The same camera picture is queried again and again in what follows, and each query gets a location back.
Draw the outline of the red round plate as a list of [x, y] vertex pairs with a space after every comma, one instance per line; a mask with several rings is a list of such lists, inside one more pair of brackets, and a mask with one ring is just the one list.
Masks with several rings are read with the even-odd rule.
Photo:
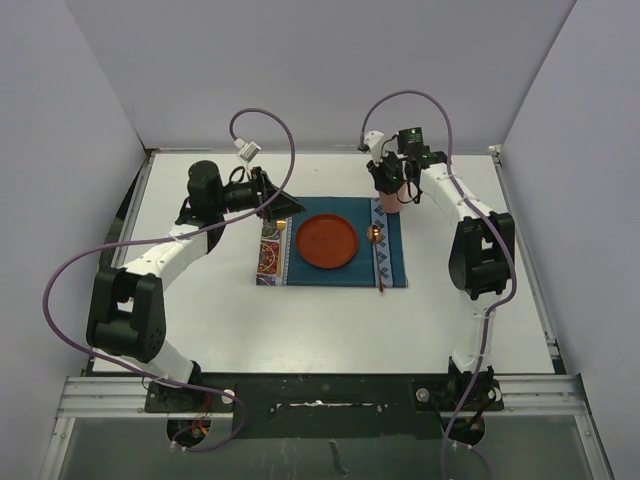
[[305, 220], [295, 234], [295, 248], [308, 264], [336, 269], [349, 263], [358, 251], [355, 227], [336, 214], [318, 214]]

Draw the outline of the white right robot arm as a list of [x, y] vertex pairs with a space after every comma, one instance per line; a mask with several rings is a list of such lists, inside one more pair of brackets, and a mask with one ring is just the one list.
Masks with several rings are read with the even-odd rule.
[[460, 291], [463, 322], [451, 360], [461, 373], [488, 370], [494, 305], [515, 272], [513, 217], [480, 201], [448, 156], [424, 144], [419, 127], [392, 136], [369, 130], [361, 135], [358, 150], [370, 155], [366, 168], [385, 213], [395, 214], [427, 196], [455, 228], [448, 271]]

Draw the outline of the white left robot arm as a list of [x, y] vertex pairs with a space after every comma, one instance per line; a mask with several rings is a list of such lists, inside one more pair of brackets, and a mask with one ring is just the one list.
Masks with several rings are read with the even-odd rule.
[[187, 192], [165, 241], [120, 268], [96, 274], [86, 332], [90, 346], [124, 358], [169, 386], [168, 399], [183, 411], [200, 405], [204, 387], [194, 379], [196, 363], [166, 338], [165, 291], [218, 245], [226, 215], [257, 215], [273, 222], [305, 210], [261, 167], [249, 169], [246, 181], [225, 183], [216, 163], [198, 161], [188, 170]]

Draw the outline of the copper spoon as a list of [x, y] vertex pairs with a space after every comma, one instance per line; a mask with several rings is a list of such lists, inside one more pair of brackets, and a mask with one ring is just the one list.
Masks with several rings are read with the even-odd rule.
[[381, 241], [380, 228], [375, 224], [370, 225], [367, 229], [367, 238], [371, 243], [371, 245], [373, 246], [378, 290], [380, 293], [383, 293], [385, 286], [382, 278], [382, 272], [381, 272], [380, 260], [379, 260], [379, 250], [378, 250], [378, 245]]

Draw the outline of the pink plastic cup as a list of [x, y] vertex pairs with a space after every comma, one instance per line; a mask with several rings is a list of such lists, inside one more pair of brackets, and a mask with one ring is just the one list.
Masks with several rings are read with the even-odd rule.
[[406, 201], [407, 185], [403, 185], [397, 192], [388, 194], [382, 191], [378, 192], [379, 202], [382, 210], [387, 214], [399, 213]]

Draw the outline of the blue patterned placemat cloth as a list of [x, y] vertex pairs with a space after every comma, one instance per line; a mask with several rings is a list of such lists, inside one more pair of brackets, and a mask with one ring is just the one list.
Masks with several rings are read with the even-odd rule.
[[[381, 232], [378, 245], [384, 286], [406, 288], [408, 279], [404, 264], [401, 217], [385, 213], [376, 198], [367, 197], [302, 197], [305, 211], [286, 219], [282, 275], [276, 277], [278, 260], [278, 232], [276, 223], [264, 222], [261, 229], [256, 283], [268, 286], [376, 287], [377, 277], [373, 246], [367, 238], [370, 225]], [[348, 220], [359, 239], [358, 251], [345, 266], [321, 269], [305, 262], [295, 248], [298, 227], [318, 214], [336, 214]]]

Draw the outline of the copper fork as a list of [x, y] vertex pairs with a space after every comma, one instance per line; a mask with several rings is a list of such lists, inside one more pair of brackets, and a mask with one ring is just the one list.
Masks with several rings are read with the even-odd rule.
[[278, 232], [278, 260], [276, 266], [276, 277], [280, 278], [282, 275], [282, 266], [284, 261], [284, 243], [286, 238], [287, 221], [284, 219], [276, 221], [276, 228]]

